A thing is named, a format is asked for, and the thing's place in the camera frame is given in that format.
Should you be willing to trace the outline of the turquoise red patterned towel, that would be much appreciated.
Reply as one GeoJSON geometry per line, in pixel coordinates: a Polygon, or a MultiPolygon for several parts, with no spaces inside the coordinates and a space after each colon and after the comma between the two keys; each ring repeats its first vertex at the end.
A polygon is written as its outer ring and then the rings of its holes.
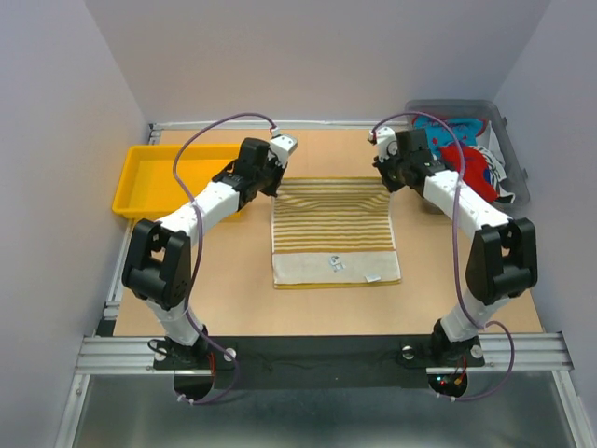
{"type": "Polygon", "coordinates": [[[429,149],[436,156],[441,155],[441,149],[454,143],[453,133],[464,147],[477,144],[477,138],[486,129],[487,121],[482,119],[456,118],[444,119],[444,126],[428,117],[418,116],[412,120],[414,129],[425,129],[429,149]]]}

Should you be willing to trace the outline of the yellow striped towel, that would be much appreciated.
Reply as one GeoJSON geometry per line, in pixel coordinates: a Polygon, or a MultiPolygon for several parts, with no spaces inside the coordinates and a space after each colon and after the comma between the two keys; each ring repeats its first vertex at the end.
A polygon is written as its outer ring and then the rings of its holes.
{"type": "Polygon", "coordinates": [[[271,209],[277,289],[375,287],[401,279],[391,193],[376,177],[282,183],[271,209]]]}

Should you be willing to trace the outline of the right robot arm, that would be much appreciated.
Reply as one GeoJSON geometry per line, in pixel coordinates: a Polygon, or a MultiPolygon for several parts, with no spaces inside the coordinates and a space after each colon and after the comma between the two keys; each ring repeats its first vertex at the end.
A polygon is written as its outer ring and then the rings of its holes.
{"type": "Polygon", "coordinates": [[[382,127],[368,140],[389,191],[415,190],[451,219],[454,233],[471,240],[465,269],[454,272],[458,303],[435,324],[429,342],[429,356],[450,364],[472,349],[497,310],[536,284],[535,225],[486,202],[465,183],[458,164],[433,156],[424,130],[382,127]]]}

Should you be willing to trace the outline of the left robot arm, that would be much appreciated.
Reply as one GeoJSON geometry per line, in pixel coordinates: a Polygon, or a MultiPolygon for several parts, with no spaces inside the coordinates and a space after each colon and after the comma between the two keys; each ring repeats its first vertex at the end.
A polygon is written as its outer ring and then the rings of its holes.
{"type": "Polygon", "coordinates": [[[275,196],[297,147],[297,139],[287,134],[268,141],[247,137],[237,158],[198,195],[165,217],[143,218],[135,224],[121,282],[146,303],[166,332],[162,342],[150,345],[155,353],[177,357],[189,368],[206,360],[207,329],[189,303],[201,257],[191,251],[201,250],[207,231],[258,194],[275,196]]]}

